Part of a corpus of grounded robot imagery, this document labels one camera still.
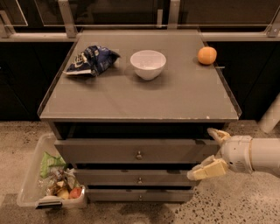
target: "cabinet top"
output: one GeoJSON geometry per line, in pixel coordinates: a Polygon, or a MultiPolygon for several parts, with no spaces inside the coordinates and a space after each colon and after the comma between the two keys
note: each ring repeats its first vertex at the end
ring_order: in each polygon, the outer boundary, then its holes
{"type": "Polygon", "coordinates": [[[62,74],[40,118],[62,122],[228,122],[239,114],[215,67],[202,66],[204,46],[195,30],[84,31],[65,69],[88,46],[106,46],[121,55],[97,77],[62,74]],[[164,71],[154,80],[139,78],[133,53],[161,52],[164,71]]]}

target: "drawer handle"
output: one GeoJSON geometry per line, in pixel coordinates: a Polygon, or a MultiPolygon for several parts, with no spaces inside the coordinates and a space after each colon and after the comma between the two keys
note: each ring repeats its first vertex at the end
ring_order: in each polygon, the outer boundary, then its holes
{"type": "Polygon", "coordinates": [[[142,178],[138,178],[137,183],[138,183],[139,185],[141,185],[141,184],[143,183],[142,178]]]}
{"type": "Polygon", "coordinates": [[[141,151],[139,150],[136,155],[136,159],[141,160],[142,158],[143,158],[143,156],[141,155],[141,151]]]}

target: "trash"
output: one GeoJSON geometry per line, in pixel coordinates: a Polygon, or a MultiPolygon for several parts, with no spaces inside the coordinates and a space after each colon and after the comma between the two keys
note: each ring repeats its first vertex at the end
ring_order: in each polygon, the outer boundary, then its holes
{"type": "Polygon", "coordinates": [[[64,169],[66,165],[67,164],[62,156],[53,157],[49,153],[44,152],[44,156],[41,161],[40,177],[44,179],[47,177],[48,173],[52,172],[53,169],[55,171],[57,171],[58,168],[64,169]]]}
{"type": "Polygon", "coordinates": [[[24,177],[23,184],[17,196],[17,204],[20,207],[33,207],[36,209],[43,208],[84,208],[87,207],[88,197],[86,195],[86,188],[84,185],[80,185],[74,178],[73,169],[62,169],[61,176],[56,174],[57,177],[63,179],[63,175],[66,176],[69,184],[68,173],[72,174],[73,183],[81,187],[81,195],[78,199],[62,199],[58,196],[46,196],[46,189],[48,186],[53,185],[56,179],[53,175],[48,175],[46,178],[40,177],[41,162],[45,152],[49,155],[60,156],[59,152],[54,146],[57,138],[53,133],[47,133],[41,136],[36,145],[35,151],[32,156],[31,163],[28,167],[26,175],[24,177]]]}
{"type": "Polygon", "coordinates": [[[97,76],[112,66],[120,55],[107,47],[89,46],[79,53],[74,62],[64,72],[65,74],[92,74],[97,76]]]}
{"type": "Polygon", "coordinates": [[[41,162],[39,186],[45,196],[58,196],[63,200],[70,199],[70,192],[81,186],[74,176],[74,169],[66,169],[67,164],[61,156],[53,157],[44,152],[41,162]]]}
{"type": "Polygon", "coordinates": [[[81,187],[75,187],[69,195],[69,199],[78,199],[81,196],[81,187]]]}

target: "black cabinet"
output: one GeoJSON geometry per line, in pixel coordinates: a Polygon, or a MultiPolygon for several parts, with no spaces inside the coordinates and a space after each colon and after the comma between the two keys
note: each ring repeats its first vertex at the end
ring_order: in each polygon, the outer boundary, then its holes
{"type": "Polygon", "coordinates": [[[280,91],[279,42],[211,42],[242,115],[259,120],[280,91]]]}
{"type": "Polygon", "coordinates": [[[0,120],[38,120],[39,104],[73,43],[0,43],[0,120]]]}

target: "green bag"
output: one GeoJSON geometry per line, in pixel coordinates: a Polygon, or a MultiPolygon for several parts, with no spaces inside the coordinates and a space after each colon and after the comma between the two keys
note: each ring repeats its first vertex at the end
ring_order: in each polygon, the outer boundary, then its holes
{"type": "Polygon", "coordinates": [[[59,167],[65,169],[66,166],[67,164],[62,158],[62,156],[53,157],[49,153],[44,152],[44,156],[41,161],[40,177],[45,179],[49,175],[50,170],[53,167],[59,167]]]}

